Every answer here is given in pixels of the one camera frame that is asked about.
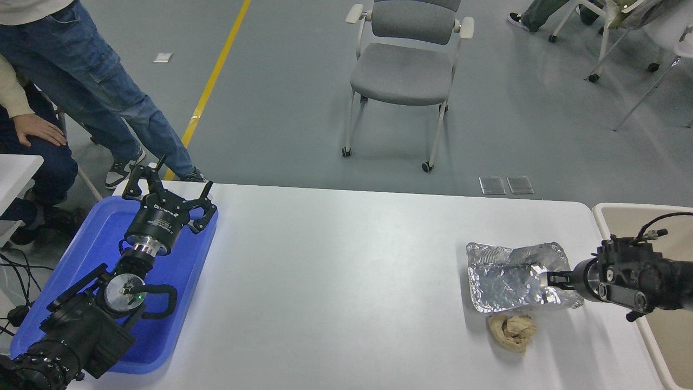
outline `person's hand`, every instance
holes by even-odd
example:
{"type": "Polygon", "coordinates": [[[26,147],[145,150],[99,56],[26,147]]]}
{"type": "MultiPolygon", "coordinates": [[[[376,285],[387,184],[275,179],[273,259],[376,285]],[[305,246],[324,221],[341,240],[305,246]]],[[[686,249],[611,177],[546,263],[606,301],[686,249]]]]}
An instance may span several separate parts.
{"type": "Polygon", "coordinates": [[[56,146],[67,145],[67,139],[62,130],[36,114],[17,115],[12,117],[12,121],[15,123],[19,143],[24,146],[31,146],[31,142],[27,139],[29,135],[45,139],[56,146]]]}

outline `blue jeans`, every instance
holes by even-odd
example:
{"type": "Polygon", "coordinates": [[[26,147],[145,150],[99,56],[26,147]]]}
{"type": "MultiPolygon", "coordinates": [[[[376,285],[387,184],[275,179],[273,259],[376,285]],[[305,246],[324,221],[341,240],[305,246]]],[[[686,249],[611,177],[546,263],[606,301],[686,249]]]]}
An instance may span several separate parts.
{"type": "MultiPolygon", "coordinates": [[[[522,23],[530,31],[538,31],[539,27],[549,19],[549,16],[558,11],[568,0],[534,0],[525,12],[522,12],[522,23]]],[[[584,24],[592,24],[599,17],[591,10],[580,7],[580,20],[584,24]]]]}
{"type": "Polygon", "coordinates": [[[161,110],[128,76],[79,1],[43,19],[0,26],[0,53],[113,154],[133,160],[139,143],[179,177],[193,172],[188,151],[161,110]]]}
{"type": "MultiPolygon", "coordinates": [[[[53,106],[41,96],[36,87],[24,88],[26,97],[36,115],[59,126],[53,112],[53,106]]],[[[39,167],[34,179],[34,201],[42,205],[55,205],[65,200],[67,190],[75,183],[77,162],[72,158],[72,151],[66,146],[56,146],[38,137],[30,137],[31,146],[19,143],[15,124],[8,117],[7,111],[0,106],[0,151],[9,154],[40,155],[44,162],[39,167]]],[[[34,202],[16,198],[10,207],[0,215],[5,221],[24,221],[31,225],[37,216],[34,202]]]]}

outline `gray floor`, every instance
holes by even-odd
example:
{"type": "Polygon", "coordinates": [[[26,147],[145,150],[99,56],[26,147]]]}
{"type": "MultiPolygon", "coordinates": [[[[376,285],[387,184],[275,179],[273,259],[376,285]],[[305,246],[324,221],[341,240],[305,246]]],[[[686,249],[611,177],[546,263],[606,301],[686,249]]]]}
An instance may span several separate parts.
{"type": "MultiPolygon", "coordinates": [[[[241,0],[84,0],[125,68],[182,135],[241,0]],[[159,52],[174,53],[153,64],[159,52]]],[[[529,0],[463,2],[476,20],[464,42],[435,170],[426,174],[437,120],[433,107],[370,101],[358,112],[353,152],[340,149],[357,27],[351,1],[254,0],[195,132],[193,161],[218,183],[483,196],[480,176],[528,176],[532,198],[693,206],[690,61],[683,61],[628,120],[611,128],[655,81],[644,68],[657,48],[636,31],[597,84],[598,24],[577,17],[547,42],[565,10],[539,33],[511,26],[529,0]]],[[[612,42],[622,32],[613,33],[612,42]]],[[[368,32],[365,43],[373,40],[368,32]]],[[[454,46],[447,48],[451,53],[454,46]]],[[[70,126],[74,155],[100,186],[109,152],[70,126]]],[[[94,204],[79,180],[66,207],[94,204]]],[[[57,262],[66,242],[33,257],[57,262]]]]}

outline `aluminum foil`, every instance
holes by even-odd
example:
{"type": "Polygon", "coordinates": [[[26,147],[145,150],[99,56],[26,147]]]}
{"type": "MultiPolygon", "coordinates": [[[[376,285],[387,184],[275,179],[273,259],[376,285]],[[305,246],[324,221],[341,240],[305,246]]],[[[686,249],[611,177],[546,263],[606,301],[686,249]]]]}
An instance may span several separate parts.
{"type": "Polygon", "coordinates": [[[541,273],[571,269],[555,242],[516,249],[470,242],[467,262],[472,303],[481,313],[526,307],[577,309],[584,303],[575,291],[541,286],[541,273]]]}

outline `yellow floor line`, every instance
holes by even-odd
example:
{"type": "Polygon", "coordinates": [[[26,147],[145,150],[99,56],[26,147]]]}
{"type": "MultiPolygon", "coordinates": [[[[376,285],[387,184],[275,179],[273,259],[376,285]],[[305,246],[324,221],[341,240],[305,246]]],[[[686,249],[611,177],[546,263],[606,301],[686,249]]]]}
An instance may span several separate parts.
{"type": "MultiPolygon", "coordinates": [[[[183,138],[181,138],[181,140],[183,141],[183,145],[185,145],[185,147],[188,147],[188,144],[190,144],[190,139],[193,137],[193,134],[195,134],[195,129],[198,127],[200,117],[202,117],[202,111],[204,111],[204,107],[207,105],[207,100],[209,100],[209,95],[211,95],[212,90],[214,89],[214,85],[216,84],[217,78],[219,77],[219,73],[221,73],[221,69],[224,67],[226,57],[229,55],[231,46],[234,44],[236,34],[238,33],[240,24],[243,22],[245,13],[248,11],[249,5],[250,0],[244,0],[243,6],[240,7],[240,11],[238,12],[238,16],[236,17],[236,22],[234,22],[234,26],[231,27],[231,32],[229,33],[229,36],[226,38],[226,42],[224,43],[223,49],[221,49],[219,58],[217,58],[217,62],[214,65],[212,74],[209,75],[209,80],[207,80],[207,85],[205,85],[204,91],[202,91],[202,96],[200,96],[198,106],[195,107],[193,116],[190,118],[190,122],[188,123],[188,127],[185,129],[183,138]]],[[[164,176],[164,180],[172,180],[174,177],[175,174],[173,173],[173,171],[169,169],[168,172],[166,172],[166,175],[164,176]]]]}

